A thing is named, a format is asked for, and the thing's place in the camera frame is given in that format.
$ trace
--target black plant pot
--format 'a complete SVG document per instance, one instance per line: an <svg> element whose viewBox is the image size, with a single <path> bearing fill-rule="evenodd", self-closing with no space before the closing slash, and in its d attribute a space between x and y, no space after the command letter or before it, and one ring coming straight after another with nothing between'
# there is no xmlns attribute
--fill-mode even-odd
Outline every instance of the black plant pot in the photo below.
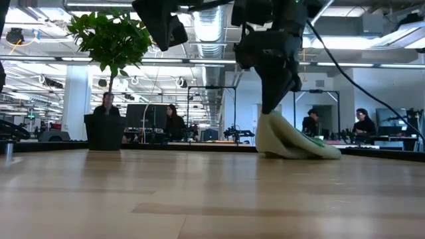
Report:
<svg viewBox="0 0 425 239"><path fill-rule="evenodd" d="M126 128L125 117L85 115L88 149L96 151L118 151Z"/></svg>

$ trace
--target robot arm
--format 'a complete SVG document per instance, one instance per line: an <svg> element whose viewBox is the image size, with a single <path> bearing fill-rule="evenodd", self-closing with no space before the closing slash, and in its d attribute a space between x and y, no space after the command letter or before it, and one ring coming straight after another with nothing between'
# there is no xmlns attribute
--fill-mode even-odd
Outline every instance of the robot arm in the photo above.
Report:
<svg viewBox="0 0 425 239"><path fill-rule="evenodd" d="M232 0L136 0L133 8L162 51L187 42L187 34L171 12L192 5L187 12L202 11ZM242 38L234 45L236 62L242 69L254 67L262 81L262 113L269 114L289 91L301 90L298 52L308 18L318 14L321 0L234 0L232 25L242 26ZM272 23L267 31L249 25Z"/></svg>

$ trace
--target green leaves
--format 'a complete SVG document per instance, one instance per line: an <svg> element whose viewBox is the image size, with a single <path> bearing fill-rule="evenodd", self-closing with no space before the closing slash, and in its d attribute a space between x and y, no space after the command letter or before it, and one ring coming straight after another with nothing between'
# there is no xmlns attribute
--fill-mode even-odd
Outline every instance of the green leaves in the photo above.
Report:
<svg viewBox="0 0 425 239"><path fill-rule="evenodd" d="M123 69L130 64L141 64L152 42L141 21L130 19L128 12L121 13L117 9L111 12L112 19L104 13L73 17L68 30L75 43L80 39L79 50L89 52L92 60L100 63L101 71L109 66L112 78L118 72L128 76Z"/></svg>
<svg viewBox="0 0 425 239"><path fill-rule="evenodd" d="M125 72L124 70L120 70L120 74L123 75L123 76L128 76L128 73Z"/></svg>

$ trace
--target white cloth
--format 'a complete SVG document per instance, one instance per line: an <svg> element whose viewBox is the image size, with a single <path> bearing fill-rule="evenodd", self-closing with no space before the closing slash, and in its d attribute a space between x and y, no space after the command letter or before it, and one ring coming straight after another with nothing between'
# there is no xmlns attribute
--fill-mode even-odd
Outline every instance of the white cloth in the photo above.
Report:
<svg viewBox="0 0 425 239"><path fill-rule="evenodd" d="M262 114L258 120L256 148L287 159L339 159L341 152L320 139L312 139L294 128L278 112Z"/></svg>

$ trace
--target wooden tabletop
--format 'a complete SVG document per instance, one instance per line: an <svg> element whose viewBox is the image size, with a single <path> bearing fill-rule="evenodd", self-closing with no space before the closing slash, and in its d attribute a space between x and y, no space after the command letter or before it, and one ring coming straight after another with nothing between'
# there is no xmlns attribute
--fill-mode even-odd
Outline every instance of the wooden tabletop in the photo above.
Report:
<svg viewBox="0 0 425 239"><path fill-rule="evenodd" d="M0 162L2 239L425 237L422 163L142 150Z"/></svg>

